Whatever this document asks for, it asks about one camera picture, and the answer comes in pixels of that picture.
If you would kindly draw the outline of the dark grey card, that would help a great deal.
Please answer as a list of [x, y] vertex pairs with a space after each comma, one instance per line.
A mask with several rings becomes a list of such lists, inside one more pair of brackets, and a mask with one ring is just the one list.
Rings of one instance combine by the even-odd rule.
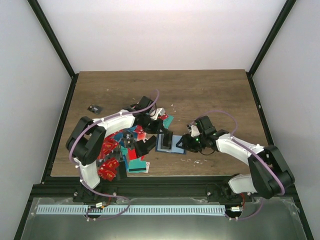
[[168, 130], [166, 133], [161, 134], [160, 138], [160, 149], [171, 150], [173, 141], [173, 132]]

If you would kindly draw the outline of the red card carried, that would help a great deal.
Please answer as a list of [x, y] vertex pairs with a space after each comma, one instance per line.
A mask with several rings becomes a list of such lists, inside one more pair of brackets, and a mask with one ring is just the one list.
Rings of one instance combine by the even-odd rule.
[[160, 119], [162, 119], [163, 121], [165, 120], [165, 119], [167, 119], [169, 117], [169, 115], [168, 114], [163, 114], [163, 115], [161, 115], [160, 116]]

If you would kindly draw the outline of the blue leather card holder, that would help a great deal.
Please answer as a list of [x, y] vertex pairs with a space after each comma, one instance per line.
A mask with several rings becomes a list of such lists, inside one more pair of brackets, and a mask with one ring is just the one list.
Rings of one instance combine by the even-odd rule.
[[159, 134], [157, 136], [156, 145], [155, 145], [156, 152], [168, 153], [168, 154], [181, 154], [181, 155], [185, 155], [187, 153], [185, 149], [182, 149], [176, 146], [176, 144], [182, 138], [182, 136], [173, 135], [170, 142], [170, 147], [166, 147], [163, 145], [163, 138], [164, 138], [164, 134]]

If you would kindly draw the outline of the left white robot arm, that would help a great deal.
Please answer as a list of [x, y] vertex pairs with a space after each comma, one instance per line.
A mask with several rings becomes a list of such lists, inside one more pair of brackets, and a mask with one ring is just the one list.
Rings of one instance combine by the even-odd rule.
[[142, 127], [147, 134], [166, 132], [160, 118], [165, 114], [165, 109], [155, 107], [156, 102], [143, 96], [138, 103], [112, 115], [94, 119], [84, 116], [78, 121], [65, 147], [69, 151], [69, 160], [79, 169], [80, 182], [86, 187], [84, 195], [89, 201], [97, 202], [102, 196], [96, 160], [105, 138], [134, 126]]

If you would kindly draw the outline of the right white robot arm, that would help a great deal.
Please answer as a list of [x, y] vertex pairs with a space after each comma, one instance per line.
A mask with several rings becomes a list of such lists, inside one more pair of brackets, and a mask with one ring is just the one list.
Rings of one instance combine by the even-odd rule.
[[205, 115], [187, 126], [189, 132], [176, 143], [176, 147], [193, 153], [206, 148], [227, 154], [249, 167], [249, 174], [238, 174], [222, 188], [223, 198], [229, 202], [243, 193], [259, 194], [265, 199], [284, 195], [295, 183], [295, 177], [281, 151], [274, 145], [252, 144], [235, 137], [232, 133], [216, 130]]

